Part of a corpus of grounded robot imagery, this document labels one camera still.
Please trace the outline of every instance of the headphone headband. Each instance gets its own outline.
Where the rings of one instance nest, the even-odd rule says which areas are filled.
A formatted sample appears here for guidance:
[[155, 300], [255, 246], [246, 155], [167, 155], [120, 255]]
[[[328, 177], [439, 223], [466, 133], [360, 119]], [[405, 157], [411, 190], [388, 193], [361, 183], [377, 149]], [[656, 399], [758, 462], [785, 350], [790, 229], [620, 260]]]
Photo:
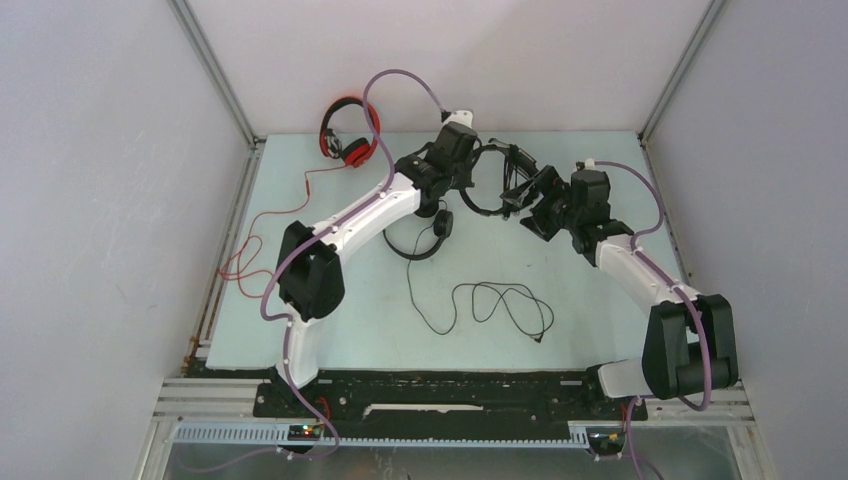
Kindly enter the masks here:
[[[377, 139], [375, 138], [371, 140], [371, 144], [369, 145], [368, 140], [361, 137], [354, 140], [347, 147], [342, 147], [339, 137], [336, 136], [336, 133], [332, 128], [329, 128], [329, 125], [333, 114], [348, 105], [359, 105], [364, 108], [362, 100], [357, 97], [342, 97], [333, 102], [324, 114], [324, 118], [321, 120], [321, 130], [318, 135], [318, 146], [321, 148], [321, 153], [325, 157], [341, 158], [344, 160], [345, 164], [358, 167], [371, 158], [371, 155], [373, 155], [377, 150]], [[374, 106], [371, 104], [368, 104], [368, 114], [371, 116], [371, 122], [374, 124], [374, 128], [377, 130], [377, 133], [379, 133], [380, 117], [377, 115], [377, 110], [375, 110]]]

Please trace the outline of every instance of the metal extrusion bar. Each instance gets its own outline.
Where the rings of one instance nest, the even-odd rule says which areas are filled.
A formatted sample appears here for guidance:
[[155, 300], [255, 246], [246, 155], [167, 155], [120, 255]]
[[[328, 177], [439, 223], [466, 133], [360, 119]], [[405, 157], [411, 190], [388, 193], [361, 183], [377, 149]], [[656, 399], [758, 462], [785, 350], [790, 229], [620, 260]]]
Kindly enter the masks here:
[[727, 436], [736, 457], [741, 480], [772, 480], [777, 478], [771, 458], [756, 427], [727, 427]]
[[677, 88], [688, 73], [689, 68], [694, 63], [695, 56], [698, 54], [698, 51], [700, 51], [701, 46], [705, 43], [709, 33], [715, 27], [719, 15], [727, 3], [728, 0], [711, 0], [706, 11], [704, 11], [704, 15], [701, 17], [700, 22], [698, 22], [695, 32], [692, 33], [689, 43], [683, 50], [683, 55], [681, 55], [680, 60], [674, 67], [671, 77], [669, 77], [665, 88], [663, 88], [660, 97], [657, 99], [657, 103], [654, 105], [653, 110], [651, 110], [651, 114], [648, 115], [648, 119], [645, 121], [645, 126], [642, 127], [640, 136], [642, 138], [643, 145], [650, 144], [651, 138], [654, 136], [654, 133], [657, 130], [657, 125], [659, 125], [668, 104], [677, 92]]
[[145, 439], [143, 458], [136, 466], [134, 480], [161, 480], [165, 478], [168, 458], [179, 427], [175, 422], [153, 422]]
[[239, 180], [238, 190], [236, 191], [235, 198], [233, 198], [233, 205], [230, 208], [230, 213], [227, 217], [226, 229], [221, 237], [221, 243], [218, 249], [218, 258], [216, 259], [214, 270], [210, 273], [209, 281], [206, 284], [206, 302], [204, 303], [203, 308], [200, 309], [197, 321], [192, 329], [192, 332], [195, 332], [195, 336], [189, 342], [189, 349], [187, 352], [188, 357], [192, 356], [192, 354], [195, 356], [202, 355], [202, 358], [206, 358], [206, 356], [208, 356], [208, 348], [203, 347], [202, 345], [204, 343], [208, 343], [204, 340], [209, 337], [208, 332], [211, 329], [215, 315], [217, 314], [217, 300], [223, 289], [223, 282], [221, 281], [221, 277], [218, 275], [218, 266], [221, 265], [224, 258], [232, 252], [233, 245], [238, 238], [239, 227], [241, 226], [242, 219], [244, 218], [244, 211], [247, 208], [247, 199], [250, 198], [250, 191], [253, 187], [253, 180], [256, 176], [256, 171], [258, 169], [263, 150], [264, 144], [257, 145], [255, 149], [249, 152], [245, 160], [244, 169], [242, 171], [241, 179]]
[[235, 92], [233, 92], [230, 82], [227, 81], [227, 76], [224, 75], [221, 64], [215, 58], [215, 53], [212, 51], [212, 47], [209, 46], [209, 41], [206, 39], [203, 29], [200, 28], [200, 23], [198, 23], [197, 17], [195, 17], [194, 12], [191, 10], [188, 0], [168, 1], [174, 10], [174, 15], [177, 17], [180, 25], [182, 25], [183, 30], [185, 30], [186, 36], [192, 48], [194, 48], [194, 52], [200, 59], [203, 69], [209, 75], [209, 80], [221, 95], [224, 103], [226, 103], [227, 109], [230, 111], [239, 130], [241, 130], [245, 141], [253, 148], [256, 145], [256, 134], [253, 131], [253, 127], [251, 127]]

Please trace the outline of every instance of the headphone cord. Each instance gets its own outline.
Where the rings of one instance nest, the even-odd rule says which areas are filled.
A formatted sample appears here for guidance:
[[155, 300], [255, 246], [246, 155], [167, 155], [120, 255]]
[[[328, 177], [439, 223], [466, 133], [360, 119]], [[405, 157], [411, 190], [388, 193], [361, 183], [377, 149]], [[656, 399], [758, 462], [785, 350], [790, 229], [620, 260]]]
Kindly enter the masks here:
[[[427, 230], [429, 230], [432, 227], [433, 227], [433, 225], [430, 224], [429, 226], [425, 227], [424, 229], [421, 230], [421, 232], [418, 233], [418, 236], [415, 239], [415, 246], [412, 248], [412, 254], [413, 255], [415, 254], [416, 250], [418, 249], [418, 243], [421, 240], [421, 236], [424, 234], [424, 232], [426, 232]], [[477, 323], [485, 323], [485, 322], [489, 321], [489, 319], [491, 319], [494, 316], [495, 311], [498, 309], [498, 306], [500, 306], [501, 302], [503, 302], [503, 305], [506, 308], [507, 314], [509, 315], [509, 318], [510, 318], [510, 320], [512, 320], [512, 323], [515, 325], [515, 327], [522, 334], [532, 338], [536, 343], [541, 343], [542, 338], [544, 338], [544, 336], [545, 336], [545, 332], [550, 330], [550, 328], [554, 325], [554, 311], [551, 308], [551, 306], [548, 305], [548, 303], [545, 302], [544, 300], [537, 298], [533, 294], [533, 291], [530, 290], [530, 287], [528, 287], [527, 285], [524, 285], [522, 283], [498, 283], [498, 282], [482, 281], [482, 282], [476, 282], [476, 283], [460, 283], [460, 284], [457, 284], [455, 287], [453, 287], [453, 290], [451, 290], [451, 303], [453, 304], [453, 321], [451, 322], [451, 325], [447, 330], [439, 331], [435, 327], [433, 327], [433, 325], [429, 322], [429, 320], [427, 320], [427, 317], [424, 315], [424, 312], [422, 312], [421, 309], [418, 307], [418, 304], [415, 303], [415, 294], [413, 293], [413, 290], [412, 290], [412, 279], [411, 279], [411, 275], [410, 275], [411, 266], [412, 266], [412, 260], [407, 260], [407, 262], [406, 262], [406, 284], [409, 287], [409, 301], [412, 303], [412, 307], [415, 308], [415, 311], [418, 312], [418, 315], [421, 317], [421, 319], [424, 320], [424, 323], [427, 325], [427, 327], [430, 330], [432, 330], [433, 333], [435, 333], [436, 335], [441, 335], [441, 336], [447, 335], [451, 331], [453, 331], [454, 327], [456, 327], [457, 317], [459, 316], [459, 308], [456, 305], [456, 292], [457, 292], [457, 290], [459, 290], [460, 288], [463, 288], [463, 287], [471, 287], [471, 315], [474, 318], [474, 321], [477, 322]], [[499, 287], [501, 287], [501, 288], [506, 287], [506, 288], [503, 291], [501, 291], [499, 289]], [[492, 310], [484, 317], [479, 317], [477, 315], [477, 308], [476, 308], [477, 296], [476, 296], [476, 294], [477, 294], [477, 291], [478, 291], [479, 288], [491, 290], [491, 291], [497, 293], [497, 295], [498, 295], [498, 299], [495, 302], [494, 306], [492, 306]], [[521, 325], [518, 324], [518, 320], [515, 319], [515, 316], [513, 315], [512, 310], [509, 308], [509, 303], [507, 301], [507, 294], [509, 294], [510, 292], [516, 293], [516, 294], [518, 294], [518, 295], [520, 295], [520, 296], [522, 296], [522, 297], [524, 297], [528, 300], [531, 300], [536, 305], [536, 308], [539, 311], [539, 319], [540, 319], [541, 324], [542, 324], [542, 327], [539, 331], [536, 331], [536, 332], [527, 331], [524, 328], [522, 328]], [[545, 313], [544, 313], [545, 310], [547, 310], [548, 313], [550, 314], [550, 321], [548, 321], [548, 322], [545, 321], [546, 320], [545, 319]]]

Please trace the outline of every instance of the aluminum frame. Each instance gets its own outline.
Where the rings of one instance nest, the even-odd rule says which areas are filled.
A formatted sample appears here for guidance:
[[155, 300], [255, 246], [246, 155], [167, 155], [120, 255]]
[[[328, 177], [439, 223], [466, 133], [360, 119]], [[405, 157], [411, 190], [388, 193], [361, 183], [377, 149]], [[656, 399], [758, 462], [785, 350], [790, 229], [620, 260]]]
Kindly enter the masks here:
[[[204, 69], [209, 74], [210, 81], [224, 99], [234, 121], [250, 146], [241, 183], [229, 214], [228, 228], [222, 238], [217, 268], [217, 265], [221, 265], [224, 259], [234, 250], [238, 232], [244, 222], [247, 200], [250, 198], [264, 143], [257, 138], [250, 126], [250, 122], [215, 58], [188, 0], [169, 0], [169, 3], [185, 29], [188, 40], [195, 49]], [[650, 141], [668, 104], [689, 72], [701, 46], [713, 31], [727, 3], [727, 0], [712, 0], [710, 2], [640, 133], [646, 163], [656, 184], [658, 184], [657, 178], [649, 153]], [[689, 276], [672, 233], [674, 229], [671, 228], [673, 227], [671, 218], [668, 220], [670, 224], [669, 235], [678, 263], [684, 274]], [[197, 328], [194, 330], [196, 336], [191, 339], [189, 356], [201, 359], [208, 356], [211, 338], [214, 334], [214, 319], [217, 315], [223, 288], [224, 282], [221, 281], [216, 270], [209, 280], [208, 298], [197, 320]], [[256, 387], [260, 382], [262, 380], [166, 379], [163, 382], [133, 478], [159, 480], [164, 477], [175, 436], [183, 422], [186, 422], [186, 424], [190, 424], [190, 422], [220, 423], [232, 426], [278, 425], [314, 421], [314, 419], [303, 418], [253, 418], [253, 401]], [[696, 401], [698, 400], [697, 396], [693, 396], [693, 398]], [[726, 390], [716, 390], [713, 393], [710, 409], [706, 412], [693, 411], [679, 400], [646, 400], [646, 405], [648, 420], [637, 422], [640, 427], [726, 427], [733, 445], [740, 478], [742, 480], [776, 478], [741, 382]], [[576, 421], [569, 422], [569, 426], [575, 429], [591, 429], [618, 427], [619, 425], [618, 422], [610, 421]]]

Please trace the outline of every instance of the purple cable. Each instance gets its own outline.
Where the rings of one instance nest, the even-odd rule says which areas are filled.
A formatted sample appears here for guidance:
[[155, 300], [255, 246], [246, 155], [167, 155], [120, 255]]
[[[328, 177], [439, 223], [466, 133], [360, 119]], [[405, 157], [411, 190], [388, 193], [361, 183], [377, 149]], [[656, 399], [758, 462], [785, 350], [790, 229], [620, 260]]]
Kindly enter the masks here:
[[636, 404], [639, 403], [640, 397], [633, 397], [630, 400], [630, 403], [627, 405], [627, 414], [624, 417], [624, 442], [627, 444], [630, 449], [630, 454], [623, 453], [621, 457], [618, 455], [598, 455], [589, 447], [589, 453], [595, 456], [598, 460], [607, 461], [607, 460], [619, 460], [620, 458], [629, 458], [633, 461], [633, 467], [636, 469], [636, 475], [639, 477], [639, 480], [645, 480], [645, 477], [642, 476], [642, 470], [639, 468], [639, 465], [642, 464], [651, 469], [654, 472], [654, 475], [659, 478], [659, 480], [665, 480], [665, 477], [662, 476], [660, 470], [651, 462], [643, 457], [639, 457], [636, 455], [636, 447], [633, 446], [633, 430], [631, 425], [631, 420], [633, 418], [633, 409], [636, 407]]
[[704, 364], [704, 398], [701, 400], [700, 405], [696, 405], [691, 402], [686, 397], [680, 397], [680, 401], [686, 404], [689, 408], [693, 410], [697, 410], [699, 412], [703, 412], [710, 405], [710, 398], [712, 397], [713, 390], [713, 371], [712, 365], [710, 365], [710, 349], [707, 345], [707, 335], [704, 331], [704, 324], [701, 321], [701, 314], [698, 310], [695, 309], [695, 305], [692, 304], [692, 301], [689, 300], [689, 297], [683, 293], [683, 290], [677, 286], [677, 283], [669, 277], [662, 268], [659, 267], [653, 260], [651, 260], [647, 255], [637, 250], [636, 248], [636, 240], [642, 235], [654, 233], [660, 229], [663, 223], [663, 219], [665, 218], [665, 206], [660, 199], [659, 193], [657, 193], [656, 189], [654, 189], [651, 182], [648, 181], [641, 173], [637, 172], [631, 167], [627, 165], [617, 163], [617, 162], [595, 162], [595, 165], [599, 166], [607, 166], [607, 167], [615, 167], [620, 168], [622, 170], [626, 170], [632, 173], [636, 178], [638, 178], [644, 185], [647, 187], [648, 191], [651, 192], [651, 195], [654, 197], [654, 201], [657, 204], [657, 210], [659, 210], [659, 218], [657, 219], [656, 225], [646, 230], [640, 230], [636, 232], [632, 237], [630, 237], [630, 248], [633, 250], [633, 254], [641, 260], [645, 265], [647, 265], [651, 270], [653, 270], [663, 281], [669, 286], [674, 293], [683, 300], [683, 304], [686, 305], [686, 309], [689, 310], [689, 314], [692, 315], [692, 322], [695, 324], [695, 331], [698, 333], [698, 345], [701, 348], [701, 361]]
[[[386, 154], [386, 160], [389, 163], [389, 175], [386, 178], [386, 181], [384, 182], [383, 186], [380, 188], [380, 190], [377, 193], [375, 193], [374, 195], [367, 198], [365, 201], [363, 201], [362, 203], [360, 203], [359, 205], [357, 205], [356, 207], [351, 209], [350, 212], [343, 215], [340, 219], [338, 219], [335, 222], [335, 226], [338, 226], [339, 228], [341, 228], [344, 225], [345, 222], [350, 220], [352, 217], [357, 215], [359, 212], [361, 212], [362, 210], [367, 208], [369, 205], [371, 205], [372, 203], [377, 201], [380, 198], [380, 194], [383, 193], [383, 192], [386, 192], [389, 189], [389, 187], [391, 187], [392, 181], [394, 180], [395, 163], [394, 163], [394, 160], [392, 159], [392, 155], [389, 152], [389, 148], [386, 146], [385, 142], [383, 142], [383, 139], [380, 136], [380, 133], [374, 127], [374, 123], [371, 121], [371, 116], [367, 114], [367, 112], [368, 112], [368, 92], [371, 90], [371, 87], [374, 85], [374, 82], [376, 82], [377, 79], [384, 77], [386, 75], [390, 75], [390, 74], [405, 75], [407, 77], [412, 78], [413, 80], [418, 82], [422, 87], [424, 87], [424, 90], [426, 90], [427, 93], [430, 94], [430, 97], [433, 99], [433, 101], [436, 103], [436, 105], [439, 107], [439, 109], [444, 110], [441, 102], [439, 102], [439, 99], [436, 97], [436, 94], [433, 93], [433, 90], [430, 88], [430, 86], [427, 85], [427, 83], [425, 83], [424, 80], [419, 78], [417, 75], [415, 75], [411, 72], [408, 72], [406, 70], [400, 70], [400, 69], [384, 70], [384, 71], [378, 73], [377, 75], [374, 75], [374, 77], [372, 77], [371, 80], [368, 81], [368, 84], [365, 85], [365, 91], [362, 93], [362, 103], [363, 103], [363, 106], [365, 107], [365, 108], [363, 108], [363, 111], [366, 112], [365, 113], [365, 121], [368, 123], [368, 128], [371, 130], [371, 133], [374, 135], [374, 138], [377, 140], [377, 143], [380, 145], [380, 148], [383, 149], [383, 153]], [[280, 266], [277, 267], [277, 270], [274, 272], [274, 275], [271, 277], [271, 281], [268, 282], [268, 286], [265, 287], [265, 292], [262, 294], [262, 302], [259, 305], [259, 313], [262, 315], [262, 318], [264, 320], [269, 321], [269, 322], [274, 321], [274, 320], [279, 320], [279, 319], [286, 319], [287, 322], [288, 321], [294, 321], [294, 317], [292, 317], [292, 315], [287, 313], [287, 312], [277, 313], [277, 314], [274, 314], [274, 315], [269, 314], [268, 313], [268, 300], [271, 298], [271, 294], [274, 292], [274, 289], [277, 286], [277, 281], [280, 279], [280, 276], [282, 276], [283, 272], [286, 270], [286, 268], [288, 268], [288, 266], [291, 264], [291, 262], [298, 255], [303, 253], [306, 249], [308, 249], [309, 247], [314, 245], [316, 242], [321, 240], [321, 238], [323, 238], [325, 235], [330, 233], [332, 231], [332, 227], [333, 227], [333, 225], [328, 226], [327, 228], [321, 230], [320, 232], [315, 233], [312, 238], [310, 238], [309, 240], [307, 240], [306, 242], [304, 242], [303, 244], [301, 244], [300, 246], [295, 248], [294, 251], [292, 251], [285, 258], [285, 260], [283, 260], [283, 262], [280, 264]], [[289, 388], [291, 388], [291, 391], [294, 394], [294, 396], [297, 397], [297, 400], [304, 407], [306, 407], [307, 410], [309, 410], [313, 415], [315, 415], [315, 417], [318, 420], [320, 420], [324, 425], [326, 425], [327, 428], [330, 430], [330, 432], [333, 434], [333, 447], [326, 452], [321, 452], [321, 453], [316, 453], [316, 454], [302, 454], [302, 453], [294, 453], [294, 452], [288, 452], [288, 454], [289, 454], [289, 456], [298, 457], [298, 458], [307, 458], [307, 459], [323, 458], [323, 457], [326, 457], [326, 456], [330, 455], [331, 453], [335, 452], [336, 450], [338, 450], [339, 443], [340, 443], [339, 433], [338, 433], [338, 431], [336, 431], [336, 427], [334, 427], [333, 424], [330, 423], [330, 421], [324, 415], [322, 415], [320, 411], [318, 411], [318, 409], [316, 409], [314, 406], [312, 406], [303, 397], [303, 395], [300, 393], [300, 390], [298, 390], [298, 388], [295, 386], [294, 379], [291, 376], [291, 369], [290, 369], [289, 363], [286, 362], [286, 360], [288, 360], [288, 358], [289, 358], [289, 349], [290, 349], [290, 343], [291, 343], [291, 332], [292, 332], [292, 328], [287, 324], [286, 325], [286, 333], [285, 333], [285, 336], [283, 337], [283, 374], [285, 375], [286, 383], [288, 383]]]

